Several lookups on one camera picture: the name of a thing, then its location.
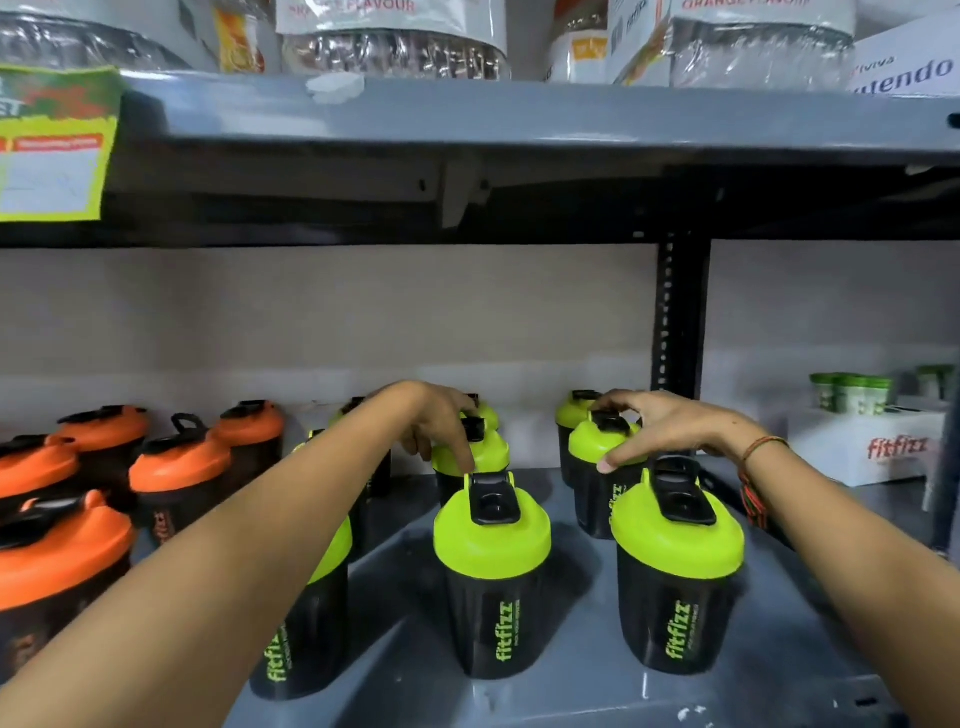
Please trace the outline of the person's left hand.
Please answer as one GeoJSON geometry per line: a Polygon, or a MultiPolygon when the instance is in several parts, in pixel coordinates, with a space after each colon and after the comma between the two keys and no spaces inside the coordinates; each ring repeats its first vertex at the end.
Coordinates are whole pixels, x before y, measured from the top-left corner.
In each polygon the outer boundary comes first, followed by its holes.
{"type": "Polygon", "coordinates": [[[408,455],[430,462],[432,448],[446,445],[446,425],[461,420],[461,415],[475,416],[474,400],[452,387],[416,380],[390,383],[367,399],[377,412],[399,424],[398,442],[408,455]]]}

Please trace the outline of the person's right hand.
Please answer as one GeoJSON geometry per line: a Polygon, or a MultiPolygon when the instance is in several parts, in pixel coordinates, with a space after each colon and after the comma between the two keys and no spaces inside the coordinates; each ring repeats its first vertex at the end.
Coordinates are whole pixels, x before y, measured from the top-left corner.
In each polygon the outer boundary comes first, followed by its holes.
{"type": "Polygon", "coordinates": [[[755,421],[736,411],[664,391],[612,390],[594,402],[594,410],[630,410],[642,421],[630,439],[652,439],[651,455],[707,451],[739,460],[766,436],[755,421]]]}

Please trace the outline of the black shaker bottle green lid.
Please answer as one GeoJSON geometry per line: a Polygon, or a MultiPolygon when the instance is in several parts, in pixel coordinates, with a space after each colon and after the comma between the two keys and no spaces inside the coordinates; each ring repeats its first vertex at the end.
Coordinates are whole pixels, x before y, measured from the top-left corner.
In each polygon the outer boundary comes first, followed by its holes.
{"type": "Polygon", "coordinates": [[[633,460],[606,474],[597,469],[608,452],[624,444],[640,428],[615,410],[595,410],[588,413],[569,438],[570,483],[577,521],[593,539],[614,540],[611,517],[617,499],[635,486],[650,483],[644,459],[633,460]]]}
{"type": "MultiPolygon", "coordinates": [[[[506,472],[510,468],[510,446],[487,421],[462,414],[461,423],[474,459],[474,474],[506,472]]],[[[444,507],[464,487],[465,473],[457,466],[452,450],[445,445],[432,447],[431,465],[437,480],[438,505],[444,507]]]]}

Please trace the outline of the person's left forearm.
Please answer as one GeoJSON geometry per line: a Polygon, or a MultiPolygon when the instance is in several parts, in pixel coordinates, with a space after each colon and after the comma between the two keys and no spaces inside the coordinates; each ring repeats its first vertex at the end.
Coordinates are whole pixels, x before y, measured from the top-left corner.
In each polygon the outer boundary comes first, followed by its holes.
{"type": "Polygon", "coordinates": [[[429,399],[386,388],[164,544],[0,689],[0,728],[221,728],[429,399]]]}

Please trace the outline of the person's right forearm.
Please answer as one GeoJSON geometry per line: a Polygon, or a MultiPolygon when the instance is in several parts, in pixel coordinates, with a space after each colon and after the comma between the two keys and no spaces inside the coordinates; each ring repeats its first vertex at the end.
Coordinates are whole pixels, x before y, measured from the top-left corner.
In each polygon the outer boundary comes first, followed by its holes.
{"type": "Polygon", "coordinates": [[[770,436],[741,463],[916,728],[960,728],[960,571],[770,436]]]}

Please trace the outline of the group of green-lidded shakers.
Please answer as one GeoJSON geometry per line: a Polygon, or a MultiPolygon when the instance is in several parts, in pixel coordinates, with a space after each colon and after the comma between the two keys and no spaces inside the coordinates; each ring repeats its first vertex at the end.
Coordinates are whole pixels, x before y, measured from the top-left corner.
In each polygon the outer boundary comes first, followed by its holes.
{"type": "MultiPolygon", "coordinates": [[[[595,411],[598,398],[596,391],[574,390],[557,410],[562,477],[569,487],[570,436],[595,411]]],[[[694,461],[650,456],[646,466],[650,483],[620,495],[611,510],[623,638],[648,668],[702,674],[719,655],[738,599],[745,536],[727,508],[702,488],[694,461]]],[[[307,697],[342,672],[353,547],[348,517],[249,678],[259,698],[307,697]]],[[[546,510],[517,486],[509,469],[465,474],[462,490],[439,507],[433,552],[466,676],[512,677],[541,656],[552,551],[546,510]]]]}

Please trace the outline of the black shaker bottle orange lid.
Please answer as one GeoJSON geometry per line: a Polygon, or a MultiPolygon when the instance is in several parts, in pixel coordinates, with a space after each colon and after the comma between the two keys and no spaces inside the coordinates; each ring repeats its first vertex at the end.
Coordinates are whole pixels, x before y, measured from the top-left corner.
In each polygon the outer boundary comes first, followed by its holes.
{"type": "Polygon", "coordinates": [[[78,447],[72,438],[19,435],[0,443],[0,523],[30,500],[78,495],[79,472],[78,447]]]}
{"type": "Polygon", "coordinates": [[[30,499],[0,523],[0,686],[126,575],[136,540],[101,491],[30,499]]]}
{"type": "Polygon", "coordinates": [[[160,548],[222,502],[230,448],[196,415],[176,413],[173,435],[143,443],[128,471],[134,516],[160,548]]]}
{"type": "Polygon", "coordinates": [[[282,412],[268,399],[247,399],[224,411],[213,436],[230,450],[223,497],[231,497],[282,459],[282,412]]]}
{"type": "Polygon", "coordinates": [[[147,412],[135,405],[104,405],[56,422],[55,435],[77,449],[78,482],[101,491],[118,510],[129,509],[133,497],[129,469],[149,431],[147,412]]]}

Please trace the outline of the white box red lettering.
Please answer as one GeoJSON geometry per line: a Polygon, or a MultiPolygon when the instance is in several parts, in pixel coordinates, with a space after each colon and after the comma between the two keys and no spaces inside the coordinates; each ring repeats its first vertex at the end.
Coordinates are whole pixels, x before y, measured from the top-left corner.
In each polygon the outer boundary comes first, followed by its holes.
{"type": "Polygon", "coordinates": [[[880,415],[835,414],[811,407],[786,418],[790,448],[825,477],[858,488],[933,476],[947,407],[910,397],[880,415]]]}

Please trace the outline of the grey metal shelving rack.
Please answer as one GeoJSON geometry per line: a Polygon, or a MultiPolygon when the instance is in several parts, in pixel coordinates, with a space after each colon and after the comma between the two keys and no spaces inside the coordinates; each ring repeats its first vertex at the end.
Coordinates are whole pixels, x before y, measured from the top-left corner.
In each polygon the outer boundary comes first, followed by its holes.
{"type": "Polygon", "coordinates": [[[469,681],[432,564],[433,477],[370,504],[352,665],[230,728],[896,722],[792,554],[754,578],[712,673],[645,670],[616,551],[555,468],[571,389],[667,387],[782,430],[808,374],[960,363],[960,100],[126,72],[102,221],[0,224],[0,440],[105,405],[153,430],[271,399],[303,428],[423,379],[498,410],[550,513],[553,639],[469,681]]]}

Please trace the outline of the white tape piece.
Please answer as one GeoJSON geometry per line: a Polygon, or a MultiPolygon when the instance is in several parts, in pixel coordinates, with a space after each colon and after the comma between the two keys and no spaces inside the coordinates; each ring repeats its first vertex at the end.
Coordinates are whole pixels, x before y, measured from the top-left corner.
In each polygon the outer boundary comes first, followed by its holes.
{"type": "Polygon", "coordinates": [[[366,76],[355,72],[332,72],[304,82],[312,101],[321,106],[336,106],[353,101],[366,90],[366,76]]]}

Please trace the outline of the white jar orange label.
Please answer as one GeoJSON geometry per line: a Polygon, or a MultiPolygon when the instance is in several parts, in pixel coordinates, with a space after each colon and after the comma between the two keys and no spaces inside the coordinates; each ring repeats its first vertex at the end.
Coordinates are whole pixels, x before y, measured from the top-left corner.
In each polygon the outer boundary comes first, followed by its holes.
{"type": "Polygon", "coordinates": [[[544,80],[605,86],[608,0],[555,0],[544,80]]]}

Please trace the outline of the white printed carton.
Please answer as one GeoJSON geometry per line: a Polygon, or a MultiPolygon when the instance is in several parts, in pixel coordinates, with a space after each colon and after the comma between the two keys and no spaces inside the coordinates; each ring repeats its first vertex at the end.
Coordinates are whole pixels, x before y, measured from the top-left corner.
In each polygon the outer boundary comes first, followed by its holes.
{"type": "Polygon", "coordinates": [[[673,0],[606,0],[606,82],[668,88],[673,0]]]}

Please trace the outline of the orange yellow packet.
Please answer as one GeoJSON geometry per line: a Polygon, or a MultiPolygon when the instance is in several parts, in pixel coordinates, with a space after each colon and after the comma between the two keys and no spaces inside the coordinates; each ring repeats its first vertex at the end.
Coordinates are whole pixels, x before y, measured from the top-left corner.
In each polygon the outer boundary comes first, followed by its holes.
{"type": "Polygon", "coordinates": [[[219,43],[219,70],[223,73],[264,74],[266,59],[259,27],[267,11],[261,0],[210,0],[219,43]]]}

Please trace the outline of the white box blue lettering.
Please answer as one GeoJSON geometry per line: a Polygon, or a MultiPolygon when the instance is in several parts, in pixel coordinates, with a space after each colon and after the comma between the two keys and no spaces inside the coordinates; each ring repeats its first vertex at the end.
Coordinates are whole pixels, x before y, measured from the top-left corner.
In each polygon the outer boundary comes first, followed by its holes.
{"type": "Polygon", "coordinates": [[[960,6],[859,40],[846,89],[960,98],[960,6]]]}

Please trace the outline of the yellow-green paper shelf label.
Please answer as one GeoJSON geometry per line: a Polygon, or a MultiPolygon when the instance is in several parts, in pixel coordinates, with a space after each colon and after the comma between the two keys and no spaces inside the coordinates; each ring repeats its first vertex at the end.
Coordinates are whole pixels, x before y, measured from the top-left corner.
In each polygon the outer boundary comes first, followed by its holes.
{"type": "Polygon", "coordinates": [[[125,83],[0,64],[0,224],[99,221],[125,83]]]}

